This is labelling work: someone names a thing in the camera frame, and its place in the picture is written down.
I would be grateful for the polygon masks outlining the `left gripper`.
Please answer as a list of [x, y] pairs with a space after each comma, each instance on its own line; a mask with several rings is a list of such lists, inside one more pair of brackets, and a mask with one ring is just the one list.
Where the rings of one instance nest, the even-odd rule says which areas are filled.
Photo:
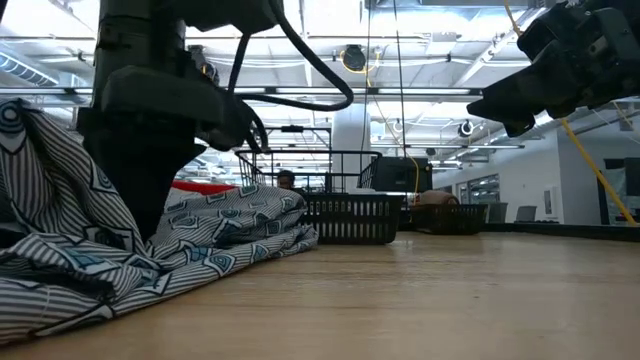
[[83, 145], [119, 192], [146, 240], [156, 233], [176, 173], [205, 148], [268, 148], [266, 129], [240, 97], [204, 75], [125, 66], [79, 111]]

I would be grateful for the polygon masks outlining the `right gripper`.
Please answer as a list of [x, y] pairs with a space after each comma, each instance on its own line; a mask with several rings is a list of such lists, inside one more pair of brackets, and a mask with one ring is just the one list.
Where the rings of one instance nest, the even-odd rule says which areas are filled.
[[566, 116], [579, 107], [600, 106], [593, 98], [596, 61], [589, 47], [598, 32], [588, 28], [594, 4], [556, 4], [521, 33], [517, 44], [531, 65], [481, 90], [467, 106], [483, 118], [515, 118], [503, 123], [508, 137], [519, 137], [535, 126], [535, 115]]

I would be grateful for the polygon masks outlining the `blue patterned striped cloth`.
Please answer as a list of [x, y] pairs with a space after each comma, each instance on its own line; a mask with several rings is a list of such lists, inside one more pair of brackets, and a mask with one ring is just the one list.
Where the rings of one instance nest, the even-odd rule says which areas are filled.
[[251, 185], [171, 192], [144, 239], [88, 152], [46, 113], [0, 100], [0, 346], [155, 305], [307, 251], [303, 197]]

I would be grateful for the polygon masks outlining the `brown bandage roll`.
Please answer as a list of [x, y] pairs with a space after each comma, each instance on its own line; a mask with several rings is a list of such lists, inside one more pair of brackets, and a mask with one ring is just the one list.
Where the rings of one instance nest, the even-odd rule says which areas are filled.
[[458, 198], [450, 192], [440, 190], [427, 190], [419, 194], [416, 200], [417, 205], [459, 205]]

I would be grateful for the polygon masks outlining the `black plastic slotted bin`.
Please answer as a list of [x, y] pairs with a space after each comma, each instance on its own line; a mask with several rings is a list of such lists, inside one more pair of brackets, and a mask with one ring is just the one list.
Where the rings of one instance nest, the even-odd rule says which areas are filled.
[[311, 225], [320, 244], [385, 245], [395, 240], [404, 198], [387, 194], [307, 194], [299, 222]]
[[483, 204], [423, 204], [410, 210], [416, 230], [435, 235], [474, 235], [486, 223]]

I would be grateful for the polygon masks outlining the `red plastic box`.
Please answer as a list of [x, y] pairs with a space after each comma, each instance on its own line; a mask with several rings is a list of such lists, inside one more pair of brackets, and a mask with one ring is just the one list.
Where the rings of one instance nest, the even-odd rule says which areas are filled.
[[172, 192], [198, 193], [201, 195], [213, 195], [236, 189], [236, 185], [213, 184], [213, 183], [196, 183], [182, 180], [174, 180], [171, 185]]

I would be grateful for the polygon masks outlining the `black monitor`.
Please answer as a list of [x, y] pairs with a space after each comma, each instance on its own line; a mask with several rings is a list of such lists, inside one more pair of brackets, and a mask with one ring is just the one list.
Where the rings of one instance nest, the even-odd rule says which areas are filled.
[[405, 193], [432, 190], [432, 164], [427, 158], [379, 158], [372, 177], [372, 188], [382, 192]]

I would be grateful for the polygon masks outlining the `black metal frame stand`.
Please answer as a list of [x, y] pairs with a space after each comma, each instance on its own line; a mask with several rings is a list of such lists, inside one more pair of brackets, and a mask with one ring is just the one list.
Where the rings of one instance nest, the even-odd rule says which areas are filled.
[[267, 127], [270, 151], [258, 156], [257, 167], [276, 185], [281, 170], [295, 176], [295, 188], [324, 193], [330, 188], [333, 142], [330, 127], [281, 125]]

